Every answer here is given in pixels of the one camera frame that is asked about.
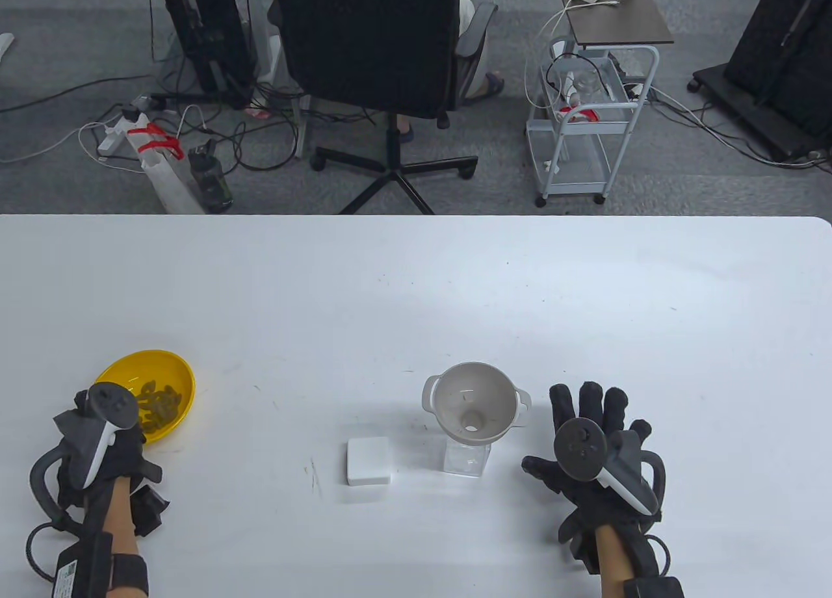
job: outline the white box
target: white box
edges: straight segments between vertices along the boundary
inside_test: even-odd
[[[386,437],[354,437],[347,441],[347,483],[390,483],[390,444]]]

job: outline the red strap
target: red strap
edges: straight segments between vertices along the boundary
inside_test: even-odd
[[[185,158],[185,152],[182,151],[181,146],[179,146],[178,138],[167,137],[166,140],[163,141],[150,141],[149,143],[143,144],[142,147],[137,149],[138,153],[146,152],[148,150],[157,150],[159,148],[166,148],[173,152],[173,155],[176,157],[178,161],[181,161]]]
[[[158,137],[168,137],[166,131],[163,131],[158,125],[151,122],[144,128],[133,128],[131,131],[127,131],[128,135],[157,135]]]

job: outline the chair wheel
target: chair wheel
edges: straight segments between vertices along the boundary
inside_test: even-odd
[[[318,153],[313,153],[312,158],[309,159],[309,166],[312,167],[312,171],[323,171],[326,159]]]

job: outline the funnel handle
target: funnel handle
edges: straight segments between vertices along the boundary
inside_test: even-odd
[[[431,375],[428,377],[428,381],[424,383],[424,390],[422,390],[422,409],[424,411],[429,411],[429,413],[434,413],[434,384],[436,384],[436,380],[442,377],[442,375]]]
[[[517,390],[517,394],[520,396],[521,405],[525,405],[526,409],[517,409],[517,417],[514,419],[512,426],[526,426],[528,425],[529,417],[532,415],[532,397],[525,390],[520,390],[518,387],[514,389]]]

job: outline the forearm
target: forearm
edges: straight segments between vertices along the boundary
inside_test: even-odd
[[[102,530],[112,534],[113,554],[139,554],[130,511],[130,479],[122,476],[113,486],[112,500],[104,518]],[[145,592],[134,587],[119,587],[107,592],[107,598],[148,598]]]
[[[595,529],[598,565],[601,568],[601,598],[624,598],[624,582],[635,578],[630,558],[611,526]]]

